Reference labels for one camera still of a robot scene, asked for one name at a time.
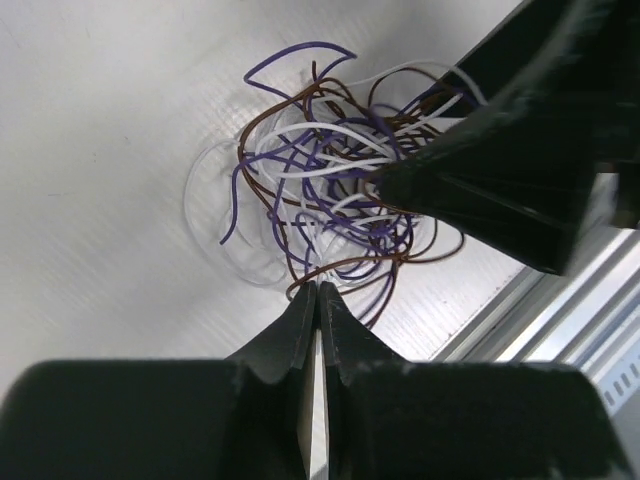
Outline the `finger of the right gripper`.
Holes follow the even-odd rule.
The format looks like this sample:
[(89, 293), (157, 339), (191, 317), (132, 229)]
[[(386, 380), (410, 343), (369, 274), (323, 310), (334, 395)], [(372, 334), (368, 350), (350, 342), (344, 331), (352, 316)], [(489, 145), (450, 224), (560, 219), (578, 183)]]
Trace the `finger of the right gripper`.
[(639, 117), (606, 120), (534, 84), (496, 101), (384, 169), (381, 200), (441, 220), (545, 273), (564, 273), (596, 177), (617, 178), (612, 223), (639, 221)]
[(639, 4), (526, 1), (458, 67), (488, 101), (534, 84), (606, 120), (639, 117)]

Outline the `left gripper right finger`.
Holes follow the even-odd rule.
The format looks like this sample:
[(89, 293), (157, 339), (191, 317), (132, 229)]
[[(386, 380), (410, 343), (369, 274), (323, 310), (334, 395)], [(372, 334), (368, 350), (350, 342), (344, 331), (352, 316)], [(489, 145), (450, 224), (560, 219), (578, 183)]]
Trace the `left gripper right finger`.
[(553, 362), (411, 362), (318, 290), (332, 479), (619, 479), (595, 387)]

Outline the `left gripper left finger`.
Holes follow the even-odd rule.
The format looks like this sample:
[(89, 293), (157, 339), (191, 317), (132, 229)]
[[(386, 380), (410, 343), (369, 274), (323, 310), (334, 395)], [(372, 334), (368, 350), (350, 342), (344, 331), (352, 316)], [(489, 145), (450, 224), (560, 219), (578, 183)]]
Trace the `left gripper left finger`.
[(29, 367), (1, 406), (2, 477), (307, 478), (316, 299), (316, 285), (305, 284), (224, 359)]

